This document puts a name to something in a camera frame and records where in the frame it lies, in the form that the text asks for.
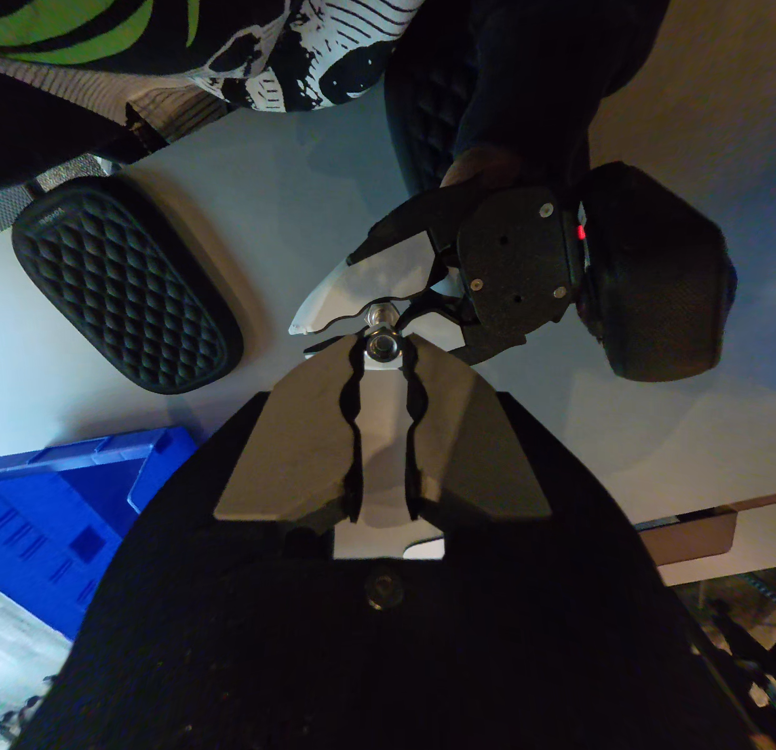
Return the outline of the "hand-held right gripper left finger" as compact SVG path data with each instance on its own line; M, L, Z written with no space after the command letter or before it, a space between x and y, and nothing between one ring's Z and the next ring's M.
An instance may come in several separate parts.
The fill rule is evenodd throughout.
M217 520L357 521L364 350L362 336L344 336L275 385L220 496Z

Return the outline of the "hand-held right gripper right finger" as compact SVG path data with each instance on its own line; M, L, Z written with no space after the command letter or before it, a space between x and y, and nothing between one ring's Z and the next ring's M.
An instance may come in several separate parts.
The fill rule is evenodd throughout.
M405 339L405 498L413 520L535 521L552 515L498 393L426 339Z

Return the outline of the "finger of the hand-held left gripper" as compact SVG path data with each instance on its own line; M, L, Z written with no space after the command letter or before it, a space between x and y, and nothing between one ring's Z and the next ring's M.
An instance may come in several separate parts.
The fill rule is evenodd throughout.
M406 301L449 276L427 232L368 255L342 260L304 299L290 325L291 336L310 336L361 315L382 301Z
M368 327L369 326L365 323L365 329L361 331L362 335L365 334ZM451 318L436 311L424 312L411 320L405 320L400 314L400 318L394 328L402 337L417 335L444 351L453 351L464 345L462 329L460 326L453 322ZM365 371L394 371L399 370L402 367L402 364L402 355L398 360L391 364L379 365L372 362L364 353Z

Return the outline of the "silver hex bolt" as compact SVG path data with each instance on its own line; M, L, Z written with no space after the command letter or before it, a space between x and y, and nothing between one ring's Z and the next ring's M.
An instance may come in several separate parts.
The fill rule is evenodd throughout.
M368 327L364 339L365 355L376 364L391 364L403 353L403 337L387 322Z

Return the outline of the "person's left forearm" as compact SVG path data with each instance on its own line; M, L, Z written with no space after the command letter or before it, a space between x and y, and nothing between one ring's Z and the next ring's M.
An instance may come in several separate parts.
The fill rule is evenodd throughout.
M519 180L568 181L601 101L638 73L671 0L471 0L478 77L454 157L510 150Z

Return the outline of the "person's left hand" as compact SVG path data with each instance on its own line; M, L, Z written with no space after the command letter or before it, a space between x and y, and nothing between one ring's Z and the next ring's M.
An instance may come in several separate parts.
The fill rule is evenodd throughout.
M514 184L522 173L521 158L510 150L489 145L475 146L453 160L440 187L477 181L486 188L503 188Z

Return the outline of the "black quilted wrist rest pad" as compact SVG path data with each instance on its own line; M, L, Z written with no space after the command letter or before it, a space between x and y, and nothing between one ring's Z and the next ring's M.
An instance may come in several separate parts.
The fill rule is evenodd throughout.
M453 163L460 124L477 84L472 48L428 57L394 55L384 100L396 159L410 196L439 187Z
M135 386L175 396L238 367L237 319L150 198L118 177L78 177L12 226L38 290Z

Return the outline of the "blue plastic bin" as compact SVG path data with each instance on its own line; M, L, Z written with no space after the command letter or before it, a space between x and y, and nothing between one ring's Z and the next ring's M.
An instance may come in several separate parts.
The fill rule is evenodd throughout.
M1 458L1 590L69 641L141 512L197 450L182 426Z

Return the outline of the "grey mesh office chair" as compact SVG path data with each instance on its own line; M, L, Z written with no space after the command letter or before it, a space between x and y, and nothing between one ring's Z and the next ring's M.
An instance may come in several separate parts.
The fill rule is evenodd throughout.
M83 154L57 165L33 179L1 189L1 231L9 229L35 199L66 181L82 177L108 177L124 165L94 154Z

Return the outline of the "person's black printed shirt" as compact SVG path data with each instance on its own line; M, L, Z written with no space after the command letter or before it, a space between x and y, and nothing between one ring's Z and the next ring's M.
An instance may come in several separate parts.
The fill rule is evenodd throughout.
M197 87L258 112L349 103L426 0L2 0L2 188L126 124L132 93Z

